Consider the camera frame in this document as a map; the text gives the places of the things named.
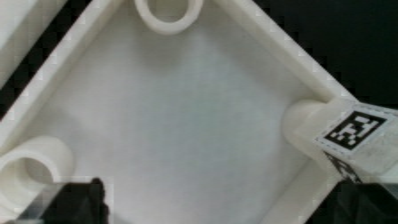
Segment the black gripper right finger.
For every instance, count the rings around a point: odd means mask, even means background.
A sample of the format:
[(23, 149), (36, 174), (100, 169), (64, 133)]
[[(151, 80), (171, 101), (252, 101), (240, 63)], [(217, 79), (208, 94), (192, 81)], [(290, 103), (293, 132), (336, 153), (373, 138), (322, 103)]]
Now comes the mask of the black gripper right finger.
[(398, 224), (398, 184), (341, 181), (322, 224)]

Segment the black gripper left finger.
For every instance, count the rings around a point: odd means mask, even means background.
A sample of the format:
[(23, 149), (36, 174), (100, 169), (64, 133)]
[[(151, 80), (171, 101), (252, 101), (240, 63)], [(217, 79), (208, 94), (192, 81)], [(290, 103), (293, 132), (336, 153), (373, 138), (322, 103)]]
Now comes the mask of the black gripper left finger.
[(41, 215), (45, 224), (110, 224), (105, 184), (100, 178), (69, 182)]

